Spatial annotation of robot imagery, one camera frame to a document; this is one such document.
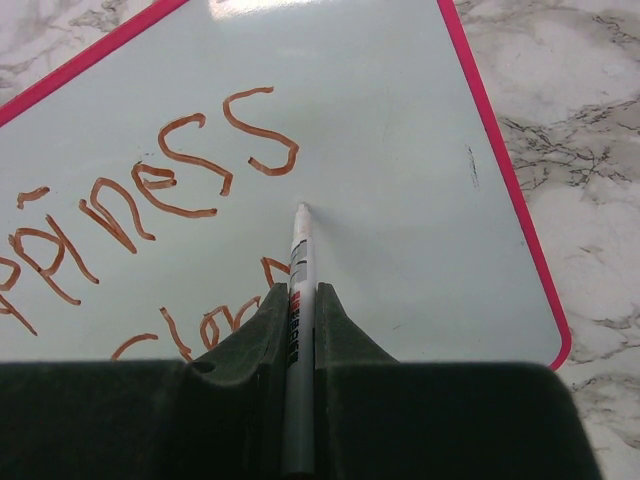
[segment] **white board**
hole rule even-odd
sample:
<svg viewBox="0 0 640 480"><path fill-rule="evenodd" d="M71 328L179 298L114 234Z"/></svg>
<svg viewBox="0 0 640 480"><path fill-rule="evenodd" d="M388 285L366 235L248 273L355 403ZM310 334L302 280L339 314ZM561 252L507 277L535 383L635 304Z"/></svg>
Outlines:
<svg viewBox="0 0 640 480"><path fill-rule="evenodd" d="M2 360L107 359L141 334L121 358L177 357L180 344L195 358L213 343L210 327L201 338L204 314L226 305L235 316L267 293L261 259L287 263L301 199L314 216L319 281L391 355L564 360L566 322L449 0L183 3L157 2L0 112L5 238L20 228L53 234L48 214L99 279L90 282L68 248L47 277L50 241L23 236L44 276L0 243L0 256L21 267L0 293L37 332L5 311ZM248 159L281 167L289 148L223 113L225 98L256 87L274 90L230 108L299 145L285 175ZM194 114L204 125L175 129L168 148L232 173L227 196L223 177L161 151L160 130ZM134 184L137 162L175 173L175 186L150 193L159 201L217 215L157 208ZM98 199L136 254L79 210L98 178L132 196L155 236L141 238L123 197L103 187ZM50 192L16 208L19 192L42 186ZM224 312L214 319L223 339Z"/></svg>

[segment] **marble countertop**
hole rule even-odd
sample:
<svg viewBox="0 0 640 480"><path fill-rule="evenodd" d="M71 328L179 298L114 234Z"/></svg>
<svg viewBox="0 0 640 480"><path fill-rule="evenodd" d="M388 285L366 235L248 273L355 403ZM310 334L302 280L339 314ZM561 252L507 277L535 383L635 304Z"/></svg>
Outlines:
<svg viewBox="0 0 640 480"><path fill-rule="evenodd" d="M152 0L0 0L0 104ZM603 474L640 472L640 2L456 2L573 333Z"/></svg>

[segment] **pink border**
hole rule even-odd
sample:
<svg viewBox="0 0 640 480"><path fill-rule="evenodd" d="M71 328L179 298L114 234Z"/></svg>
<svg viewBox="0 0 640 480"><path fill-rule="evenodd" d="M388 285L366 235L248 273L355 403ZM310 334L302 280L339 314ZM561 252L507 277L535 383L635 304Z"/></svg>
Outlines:
<svg viewBox="0 0 640 480"><path fill-rule="evenodd" d="M122 24L113 32L98 40L82 53L62 65L60 68L47 75L32 87L15 97L9 103L0 108L0 127L11 121L37 102L46 98L49 94L72 80L76 75L82 73L93 64L100 61L105 56L127 43L138 34L151 27L163 17L173 12L175 9L186 3L188 0L156 0L150 7L140 12L128 22ZM511 165L509 154L504 145L504 140L500 133L498 122L491 109L489 98L484 90L478 67L473 59L473 54L467 43L462 24L458 18L453 0L438 0L438 5L444 18L453 46L458 54L458 59L462 65L462 70L471 89L471 94L480 113L480 118L489 137L489 142L496 156L498 166L504 177L505 184L513 207L518 215L520 226L527 239L531 256L538 270L540 281L547 295L551 310L558 324L562 346L558 356L551 364L554 370L559 368L566 360L571 349L571 333L567 320L562 311L562 305L553 286L551 273L542 253L542 248L538 241L533 222L529 216L529 210L520 191L518 179Z"/></svg>
<svg viewBox="0 0 640 480"><path fill-rule="evenodd" d="M520 227L527 239L527 244L529 245L529 250L533 257L533 262L536 265L540 281L542 282L542 288L544 288L547 295L547 300L549 301L551 311L553 312L553 316L555 317L558 325L558 330L560 331L560 338L562 339L560 352L550 365L552 369L557 370L567 359L569 351L571 350L571 332L569 331L569 325L567 324L567 319L564 316L564 311L562 310L558 293L553 285L551 272L549 272L549 267L547 267L547 262L544 259L542 247L538 241L538 236L536 235L533 221L529 215L527 204L522 196L518 178L516 177L516 173L511 165L511 159L509 158L509 153L504 145L504 140L500 133L500 127L498 126L496 117L491 109L489 97L487 96L487 92L482 84L480 72L478 71L476 62L473 59L473 54L471 53L471 48L467 42L467 37L464 34L462 23L460 23L456 7L453 0L438 0L438 6L442 12L444 23L447 25L447 30L449 30L449 36L451 36L453 47L458 54L458 60L460 60L464 76L466 77L469 88L471 89L473 100L476 102L476 107L480 113L484 129L489 137L489 143L491 144L493 153L496 156L498 167L500 168L500 172L504 178L504 183L507 186L507 191L511 197L513 208L516 211L516 215L518 215Z"/></svg>

